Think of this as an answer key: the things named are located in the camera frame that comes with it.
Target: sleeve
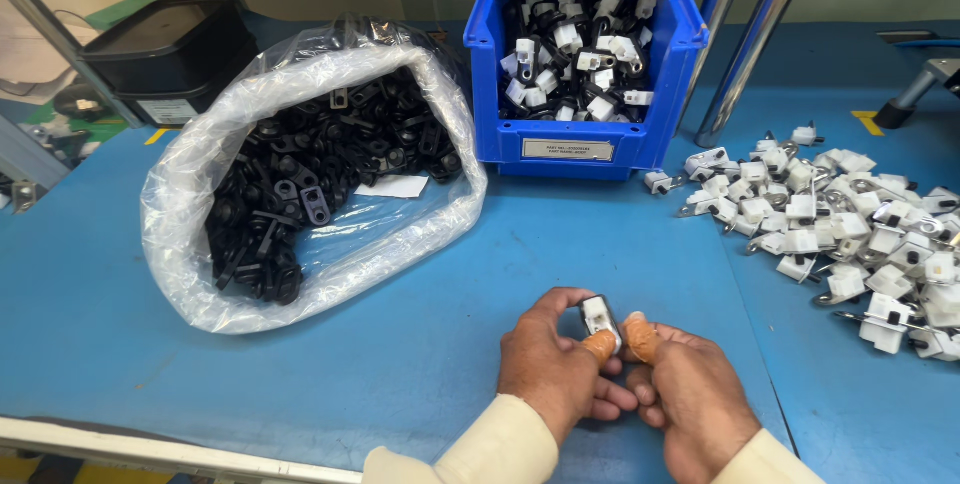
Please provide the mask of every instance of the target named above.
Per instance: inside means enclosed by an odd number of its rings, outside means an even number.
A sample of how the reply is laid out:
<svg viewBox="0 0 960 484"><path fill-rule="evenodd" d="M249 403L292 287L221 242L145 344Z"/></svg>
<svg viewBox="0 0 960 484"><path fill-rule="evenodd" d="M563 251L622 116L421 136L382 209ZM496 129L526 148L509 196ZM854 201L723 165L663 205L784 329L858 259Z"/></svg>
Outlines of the sleeve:
<svg viewBox="0 0 960 484"><path fill-rule="evenodd" d="M380 446L366 456L362 484L543 484L559 454L537 411L519 397L501 394L437 465Z"/></svg>
<svg viewBox="0 0 960 484"><path fill-rule="evenodd" d="M712 484L824 484L793 452L761 429L713 479Z"/></svg>

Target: blue workbench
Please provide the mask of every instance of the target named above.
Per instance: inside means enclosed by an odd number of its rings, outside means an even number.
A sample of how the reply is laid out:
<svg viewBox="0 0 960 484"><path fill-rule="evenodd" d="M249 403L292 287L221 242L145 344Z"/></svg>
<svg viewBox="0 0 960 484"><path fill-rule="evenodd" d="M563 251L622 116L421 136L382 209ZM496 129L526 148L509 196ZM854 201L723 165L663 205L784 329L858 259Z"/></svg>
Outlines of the blue workbench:
<svg viewBox="0 0 960 484"><path fill-rule="evenodd" d="M737 158L764 131L786 137L815 119L825 148L864 152L921 191L960 186L955 98L931 93L913 123L887 137L850 114L878 110L917 71L870 35L874 27L784 25L722 144ZM721 35L718 52L737 37L735 28ZM865 55L876 69L863 67ZM366 294L261 334L191 328L143 261L139 192L174 135L144 145L153 132L110 140L0 233L0 414L351 470L380 445L433 461L491 400L500 336L547 288L573 285L605 293L621 317L642 309L717 341L763 425L789 446L788 424L827 481L960 474L949 428L960 410L948 399L960 392L960 367L873 351L855 322L810 303L825 288L797 286L773 271L773 257L743 256L746 239L721 235L709 217L674 217L692 185L660 196L641 177L492 175L470 233ZM667 170L697 150L683 131ZM579 335L576 314L560 329ZM633 415L582 423L560 460L553 482L670 481L659 432Z"/></svg>

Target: blue plastic bin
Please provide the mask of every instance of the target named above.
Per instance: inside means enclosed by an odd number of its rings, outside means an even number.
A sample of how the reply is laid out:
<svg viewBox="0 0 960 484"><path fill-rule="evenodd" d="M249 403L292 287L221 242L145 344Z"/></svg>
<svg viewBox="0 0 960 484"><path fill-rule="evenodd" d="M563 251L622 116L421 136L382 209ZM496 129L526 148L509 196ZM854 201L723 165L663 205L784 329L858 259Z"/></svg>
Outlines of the blue plastic bin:
<svg viewBox="0 0 960 484"><path fill-rule="evenodd" d="M473 63L477 157L499 164L501 175L527 177L626 181L635 169L660 169L680 118L697 50L704 47L709 35L694 1L656 0L650 49L654 100L643 123L500 120L500 60L513 50L504 39L503 6L507 1L477 0L463 33L463 45L470 48ZM608 144L613 152L610 161L523 155L525 142L552 144L544 140L590 142L553 144L591 147L588 152L596 152L598 146L609 150ZM542 154L545 149L535 150Z"/></svg>

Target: clear plastic bag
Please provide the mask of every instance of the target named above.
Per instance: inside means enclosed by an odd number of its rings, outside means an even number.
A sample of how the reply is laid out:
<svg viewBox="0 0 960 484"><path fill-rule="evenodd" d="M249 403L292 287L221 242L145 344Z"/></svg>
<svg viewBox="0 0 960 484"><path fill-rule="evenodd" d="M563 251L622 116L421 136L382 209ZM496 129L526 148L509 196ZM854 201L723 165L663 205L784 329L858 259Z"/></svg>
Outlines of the clear plastic bag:
<svg viewBox="0 0 960 484"><path fill-rule="evenodd" d="M407 66L462 162L449 184L432 179L419 198L351 194L328 226L309 226L294 249L299 297L259 302L212 277L205 230L213 192L258 120ZM187 323L222 334L292 325L363 293L469 231L487 175L476 159L474 119L456 78L464 70L423 32L345 16L264 51L206 113L186 124L150 169L140 195L143 249L160 290Z"/></svg>

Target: bin label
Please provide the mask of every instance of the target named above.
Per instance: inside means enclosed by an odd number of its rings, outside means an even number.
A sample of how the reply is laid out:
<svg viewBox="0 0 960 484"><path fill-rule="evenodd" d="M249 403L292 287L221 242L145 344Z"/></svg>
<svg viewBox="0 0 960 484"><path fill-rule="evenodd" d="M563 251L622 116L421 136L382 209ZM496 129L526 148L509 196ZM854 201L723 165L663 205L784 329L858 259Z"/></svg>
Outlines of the bin label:
<svg viewBox="0 0 960 484"><path fill-rule="evenodd" d="M595 159L612 161L614 146L609 141L564 141L523 139L523 158Z"/></svg>
<svg viewBox="0 0 960 484"><path fill-rule="evenodd" d="M197 116L186 99L138 99L137 103L157 124L186 124Z"/></svg>

